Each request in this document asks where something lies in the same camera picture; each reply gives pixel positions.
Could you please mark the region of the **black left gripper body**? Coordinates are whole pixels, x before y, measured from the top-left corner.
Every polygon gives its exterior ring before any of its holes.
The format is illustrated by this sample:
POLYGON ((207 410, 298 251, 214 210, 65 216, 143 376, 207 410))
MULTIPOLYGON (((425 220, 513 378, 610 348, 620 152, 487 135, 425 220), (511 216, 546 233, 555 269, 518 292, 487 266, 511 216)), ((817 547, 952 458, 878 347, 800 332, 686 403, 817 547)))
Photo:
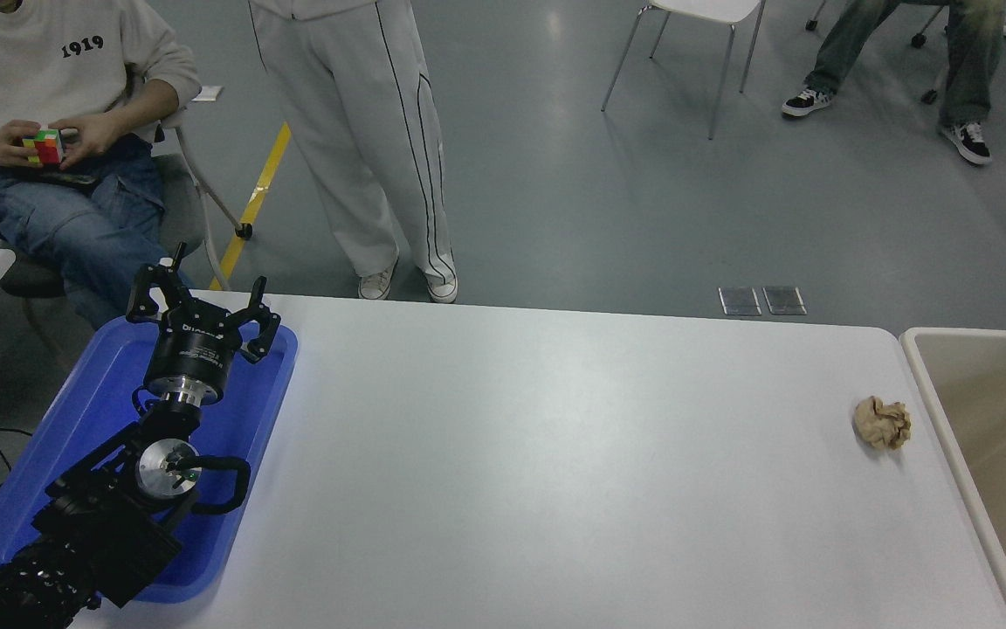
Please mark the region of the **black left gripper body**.
POLYGON ((159 337, 145 385, 187 377, 209 387, 225 387, 234 355, 241 345, 239 326, 226 323, 229 312, 168 312, 159 322, 159 337))

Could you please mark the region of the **seated person's left hand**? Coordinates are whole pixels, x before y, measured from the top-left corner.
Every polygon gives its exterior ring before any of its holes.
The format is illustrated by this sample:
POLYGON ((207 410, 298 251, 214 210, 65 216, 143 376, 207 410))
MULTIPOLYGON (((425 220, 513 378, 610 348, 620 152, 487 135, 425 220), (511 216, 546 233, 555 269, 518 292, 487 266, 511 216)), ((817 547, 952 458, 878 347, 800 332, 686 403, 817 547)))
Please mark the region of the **seated person's left hand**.
POLYGON ((81 115, 48 124, 52 130, 75 130, 77 135, 76 142, 69 143, 66 148, 59 166, 61 171, 68 171, 86 159, 104 155, 117 139, 137 127, 139 123, 132 122, 123 110, 81 115))

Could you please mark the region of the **seated person's right hand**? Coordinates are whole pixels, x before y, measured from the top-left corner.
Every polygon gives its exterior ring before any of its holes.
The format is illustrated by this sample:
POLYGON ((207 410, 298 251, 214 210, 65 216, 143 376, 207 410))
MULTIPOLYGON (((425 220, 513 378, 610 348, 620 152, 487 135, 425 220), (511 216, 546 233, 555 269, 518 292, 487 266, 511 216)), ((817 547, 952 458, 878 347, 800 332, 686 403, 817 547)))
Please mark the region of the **seated person's right hand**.
POLYGON ((0 127, 0 167, 35 169, 43 166, 35 148, 24 145, 41 130, 36 121, 12 120, 0 127))

